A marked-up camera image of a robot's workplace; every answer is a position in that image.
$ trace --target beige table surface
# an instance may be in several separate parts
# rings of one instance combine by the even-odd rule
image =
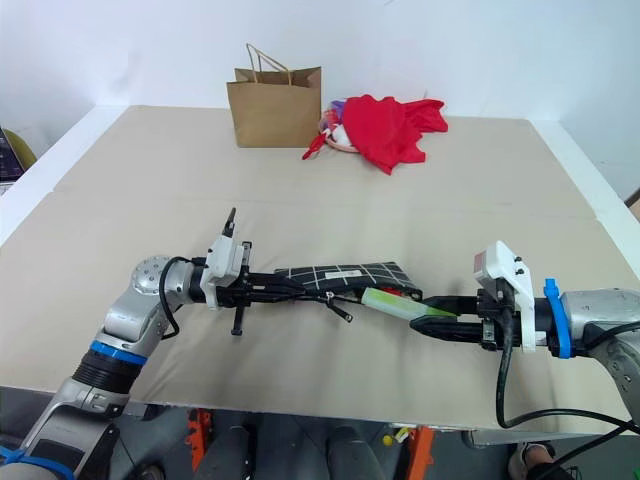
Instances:
[[[134,265],[196,256],[238,207],[252,269],[397,261],[425,295],[473,294],[473,255],[501,239],[562,289],[639,288],[606,231],[524,120],[449,118],[426,164],[384,175],[325,149],[238,149],[225,110],[132,107],[8,239],[0,255],[0,383],[54,391],[73,373]],[[134,399],[254,411],[495,428],[498,354],[445,343],[350,306],[255,305],[177,314]],[[627,418],[595,361],[514,358],[507,414],[551,406]],[[605,431],[575,418],[529,430]]]

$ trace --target brown paper bag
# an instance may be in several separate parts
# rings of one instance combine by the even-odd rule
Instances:
[[[240,147],[308,147],[318,135],[321,69],[289,70],[247,44],[251,69],[236,68],[227,83],[229,105]],[[258,59],[256,71],[253,55]],[[262,60],[275,68],[263,72]]]

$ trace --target red fabric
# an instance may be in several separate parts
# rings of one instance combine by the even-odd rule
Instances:
[[[371,95],[349,98],[342,123],[351,144],[371,163],[390,175],[398,163],[420,163],[426,154],[416,142],[425,132],[449,129],[439,100],[400,103],[393,97],[376,100]]]

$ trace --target floor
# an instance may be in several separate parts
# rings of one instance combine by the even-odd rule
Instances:
[[[0,444],[16,447],[48,399],[44,394],[0,388]],[[112,457],[110,480],[125,479],[136,468],[151,463],[160,464],[168,480],[192,478],[191,451],[185,444],[188,412],[185,408],[165,408],[147,421],[132,415],[118,418],[120,440]],[[401,447],[397,443],[387,447],[382,442],[385,434],[393,433],[388,424],[224,410],[215,412],[214,434],[234,425],[256,427],[256,480],[329,480],[325,441],[328,433],[341,425],[354,427],[368,442],[386,478],[398,478],[394,474]],[[552,443],[562,455],[587,440],[569,439]],[[435,463],[429,467],[425,478],[506,479],[505,467],[512,449],[508,445],[472,448],[461,432],[437,432],[432,448]],[[640,468],[640,437],[616,438],[570,464],[580,468],[582,476],[576,478],[632,480],[635,478],[633,472]]]

